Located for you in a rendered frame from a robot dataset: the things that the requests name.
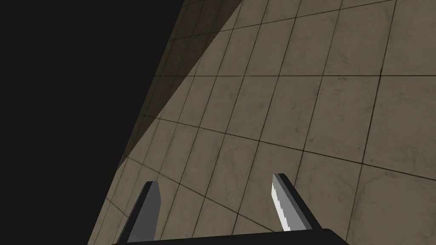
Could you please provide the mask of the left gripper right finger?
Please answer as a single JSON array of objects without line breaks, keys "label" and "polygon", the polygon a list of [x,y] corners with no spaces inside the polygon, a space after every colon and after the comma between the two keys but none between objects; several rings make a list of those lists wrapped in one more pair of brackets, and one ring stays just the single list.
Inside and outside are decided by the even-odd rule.
[{"label": "left gripper right finger", "polygon": [[284,173],[272,175],[271,197],[284,231],[321,229],[319,222]]}]

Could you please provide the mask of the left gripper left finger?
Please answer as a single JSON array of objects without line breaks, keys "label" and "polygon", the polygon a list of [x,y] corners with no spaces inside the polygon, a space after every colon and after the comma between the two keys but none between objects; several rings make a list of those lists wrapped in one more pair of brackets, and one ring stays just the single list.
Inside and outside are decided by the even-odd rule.
[{"label": "left gripper left finger", "polygon": [[134,244],[153,241],[156,232],[161,196],[157,181],[148,181],[117,240],[117,244]]}]

